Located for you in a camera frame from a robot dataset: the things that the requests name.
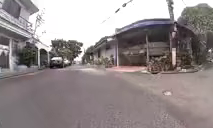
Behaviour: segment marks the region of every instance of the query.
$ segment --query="column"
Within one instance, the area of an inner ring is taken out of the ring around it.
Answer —
[[[146,34],[146,60],[147,60],[147,65],[150,62],[150,54],[149,54],[149,40],[148,40],[148,35]]]
[[[116,42],[116,60],[117,60],[117,66],[119,66],[118,40]]]
[[[13,57],[12,57],[12,44],[13,44],[13,39],[9,39],[9,67],[10,71],[13,71]]]
[[[49,63],[50,63],[50,54],[49,54],[49,52],[47,52],[47,57],[48,57],[48,65],[49,65]]]
[[[40,49],[38,49],[38,67],[41,67],[41,61],[40,61]]]

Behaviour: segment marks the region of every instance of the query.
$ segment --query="power line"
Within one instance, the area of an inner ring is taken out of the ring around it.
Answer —
[[[133,0],[129,0],[128,2],[122,4],[122,8],[125,8],[127,6],[127,4],[133,2]],[[118,8],[115,10],[115,12],[113,14],[118,13],[121,10],[121,8]],[[101,24],[105,23],[107,20],[109,20],[111,18],[111,16],[109,16],[107,19],[103,20],[103,22],[101,22]]]
[[[182,3],[187,7],[187,4],[185,3],[185,1],[184,0],[182,0]]]

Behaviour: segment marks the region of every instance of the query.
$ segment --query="window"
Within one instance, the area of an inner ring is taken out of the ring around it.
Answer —
[[[110,45],[106,45],[106,50],[109,50],[111,49],[111,46]]]
[[[15,0],[5,0],[3,3],[3,9],[15,18],[20,17],[20,5]]]
[[[100,58],[101,57],[101,50],[97,51],[97,57]]]

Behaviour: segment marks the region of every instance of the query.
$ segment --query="utility pole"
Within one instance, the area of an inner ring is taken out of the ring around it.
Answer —
[[[173,67],[176,67],[176,54],[177,54],[177,49],[176,49],[176,41],[175,41],[175,37],[177,35],[177,24],[175,23],[174,20],[174,1],[173,0],[166,0],[167,5],[168,5],[168,11],[169,11],[169,15],[170,15],[170,19],[173,21],[173,28],[172,28],[172,32],[171,32],[171,54],[172,54],[172,65]]]

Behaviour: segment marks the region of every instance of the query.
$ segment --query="blue roof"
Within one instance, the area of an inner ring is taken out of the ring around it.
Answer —
[[[121,34],[123,32],[135,29],[135,28],[145,28],[148,26],[155,26],[155,25],[172,25],[173,21],[170,19],[146,19],[140,20],[120,29],[117,29],[116,35]]]

